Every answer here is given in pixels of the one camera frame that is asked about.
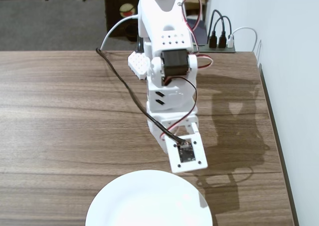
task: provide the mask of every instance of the wood grain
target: wood grain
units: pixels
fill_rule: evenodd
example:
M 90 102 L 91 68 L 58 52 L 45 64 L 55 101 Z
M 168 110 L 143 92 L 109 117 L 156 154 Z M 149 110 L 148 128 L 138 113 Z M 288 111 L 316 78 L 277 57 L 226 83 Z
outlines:
M 109 59 L 140 101 L 146 83 Z M 289 199 L 252 53 L 213 54 L 198 74 L 209 167 L 180 174 L 214 226 L 291 226 Z M 93 51 L 0 52 L 0 225 L 84 225 L 95 195 L 136 170 L 170 172 L 126 88 Z

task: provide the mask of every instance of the robotic arm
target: robotic arm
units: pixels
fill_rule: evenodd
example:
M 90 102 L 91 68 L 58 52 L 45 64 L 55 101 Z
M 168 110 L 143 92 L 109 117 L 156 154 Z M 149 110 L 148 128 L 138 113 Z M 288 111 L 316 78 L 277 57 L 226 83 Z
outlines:
M 129 66 L 147 79 L 147 112 L 169 131 L 184 127 L 178 141 L 164 134 L 151 120 L 150 132 L 168 154 L 173 173 L 207 168 L 198 130 L 196 92 L 197 57 L 190 31 L 183 20 L 183 0 L 140 0 L 138 4 L 140 51 Z

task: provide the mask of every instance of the gray carpet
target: gray carpet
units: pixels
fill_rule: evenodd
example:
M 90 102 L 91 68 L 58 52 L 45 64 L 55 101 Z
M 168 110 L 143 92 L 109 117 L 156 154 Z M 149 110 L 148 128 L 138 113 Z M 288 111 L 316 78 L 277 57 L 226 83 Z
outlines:
M 94 50 L 106 34 L 104 0 L 0 0 L 0 50 Z M 126 37 L 107 50 L 134 50 Z

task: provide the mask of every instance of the black wire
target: black wire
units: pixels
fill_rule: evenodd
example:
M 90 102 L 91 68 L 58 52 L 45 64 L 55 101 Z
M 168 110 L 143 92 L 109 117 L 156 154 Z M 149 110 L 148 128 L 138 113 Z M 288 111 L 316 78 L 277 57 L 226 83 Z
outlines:
M 209 41 L 209 37 L 210 37 L 210 33 L 211 33 L 211 27 L 213 25 L 213 19 L 214 19 L 214 14 L 215 12 L 217 12 L 219 14 L 220 17 L 222 17 L 222 14 L 220 13 L 219 10 L 213 10 L 212 14 L 211 14 L 211 18 L 210 18 L 210 25 L 209 25 L 209 31 L 208 31 L 208 36 L 207 36 L 207 44 Z M 223 31 L 225 31 L 225 22 L 224 22 L 224 18 L 221 19 L 221 22 L 223 24 Z
M 105 59 L 105 61 L 108 63 L 108 65 L 110 66 L 111 70 L 114 72 L 114 74 L 118 77 L 118 79 L 125 85 L 125 87 L 127 88 L 127 90 L 129 91 L 129 94 L 131 96 L 131 98 L 133 99 L 134 103 L 136 104 L 136 106 L 140 109 L 140 111 L 146 115 L 157 127 L 159 127 L 160 130 L 162 130 L 168 137 L 170 137 L 172 140 L 180 143 L 180 144 L 184 144 L 186 142 L 186 140 L 181 139 L 180 137 L 174 135 L 173 133 L 171 133 L 170 131 L 167 130 L 167 128 L 165 128 L 159 121 L 157 121 L 156 119 L 154 119 L 151 115 L 149 115 L 148 112 L 146 112 L 146 110 L 143 108 L 143 106 L 141 105 L 141 103 L 138 101 L 138 99 L 136 98 L 134 92 L 131 90 L 131 88 L 128 86 L 128 84 L 122 79 L 122 77 L 117 73 L 116 69 L 114 68 L 113 64 L 109 61 L 109 59 L 103 54 L 103 52 L 99 49 L 96 48 L 95 50 L 101 57 L 103 57 L 103 59 Z
M 229 31 L 230 31 L 230 34 L 233 33 L 232 32 L 232 29 L 231 29 L 231 23 L 230 23 L 230 19 L 228 16 L 226 15 L 223 15 L 222 17 L 220 17 L 216 22 L 215 22 L 215 25 L 214 25 L 214 28 L 213 28 L 213 31 L 216 29 L 216 26 L 217 26 L 217 23 L 219 22 L 219 20 L 223 19 L 223 18 L 226 18 L 228 20 L 228 23 L 229 23 Z

